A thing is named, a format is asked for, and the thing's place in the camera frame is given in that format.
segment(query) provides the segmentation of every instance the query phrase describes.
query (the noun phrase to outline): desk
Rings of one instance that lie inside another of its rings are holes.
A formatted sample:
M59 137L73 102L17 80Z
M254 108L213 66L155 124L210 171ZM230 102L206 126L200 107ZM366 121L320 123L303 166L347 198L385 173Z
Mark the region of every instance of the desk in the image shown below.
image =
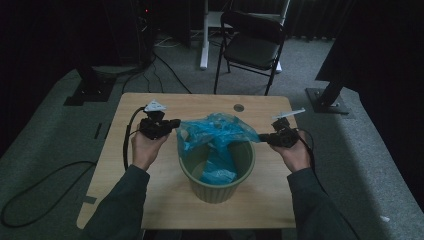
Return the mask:
M152 99L167 106L165 119L193 120L212 112L238 116L258 133L272 132L271 116L290 111L285 97L126 93L122 96L108 137L94 172L77 226L84 228L99 202L124 174L122 145L125 128L136 109ZM235 104L244 106L236 112ZM134 120L133 129L146 115ZM292 127L294 117L288 117ZM286 177L290 171L281 157L266 143L254 143L256 163L251 175L240 184L234 195L224 203L210 204L199 200L190 188L178 161L177 138L173 131L151 165L151 175L144 204L143 229L235 229L295 227L291 192Z

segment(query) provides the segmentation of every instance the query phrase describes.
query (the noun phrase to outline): black stand base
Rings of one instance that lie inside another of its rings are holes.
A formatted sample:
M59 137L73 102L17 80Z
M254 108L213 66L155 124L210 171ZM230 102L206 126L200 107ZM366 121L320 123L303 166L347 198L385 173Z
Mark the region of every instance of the black stand base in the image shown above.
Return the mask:
M349 113L349 109L346 107L340 96L337 97L336 101L334 101L333 104L331 104L330 106L325 106L322 105L320 101L324 89L306 88L305 90L316 113L341 114L344 117L354 118L353 115Z
M116 82L116 78L105 78L98 77L100 83L95 89L89 89L81 80L74 95L68 97L63 104L64 106L82 106L84 102L107 102L109 100L110 93L113 90L113 86Z

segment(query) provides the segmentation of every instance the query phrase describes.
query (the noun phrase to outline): dark background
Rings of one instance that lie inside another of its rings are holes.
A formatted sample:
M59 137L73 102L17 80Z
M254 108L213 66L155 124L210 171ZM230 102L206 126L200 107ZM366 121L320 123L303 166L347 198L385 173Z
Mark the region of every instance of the dark background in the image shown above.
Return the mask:
M2 1L0 155L53 85L75 68L73 61L78 59L75 54L91 66L139 64L135 1L59 2L71 24L61 21L48 0ZM210 9L218 10L226 1L210 2ZM423 208L423 3L418 0L354 2L292 0L286 21L289 37L313 40L337 36L317 78L343 81L346 87L359 93L364 108ZM186 3L190 7L178 11L181 22L186 21L181 26L189 24L192 29L201 29L203 1ZM68 37L70 32L75 36L72 41ZM189 33L184 30L180 34L187 39Z

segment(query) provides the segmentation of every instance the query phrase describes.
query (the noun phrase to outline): person's right hand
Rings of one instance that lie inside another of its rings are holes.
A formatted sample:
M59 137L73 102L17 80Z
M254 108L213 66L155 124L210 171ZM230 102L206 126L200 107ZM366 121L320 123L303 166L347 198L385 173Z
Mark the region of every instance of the person's right hand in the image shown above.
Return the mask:
M305 139L305 132L299 131L299 136L302 139ZM298 140L291 148L276 147L272 145L269 146L281 155L284 163L291 172L311 167L309 153L305 145L300 140Z

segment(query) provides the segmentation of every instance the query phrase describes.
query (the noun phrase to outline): green ceramic pot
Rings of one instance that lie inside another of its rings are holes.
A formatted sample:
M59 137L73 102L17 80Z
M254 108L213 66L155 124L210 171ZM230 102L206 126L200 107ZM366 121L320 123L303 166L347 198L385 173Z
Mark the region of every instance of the green ceramic pot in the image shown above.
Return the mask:
M186 157L180 156L180 165L190 181L196 196L207 203L222 203L230 199L238 185L252 172L255 165L255 149L250 142L234 142L228 145L237 169L237 179L230 184L211 185L200 181L209 154L205 144L193 149Z

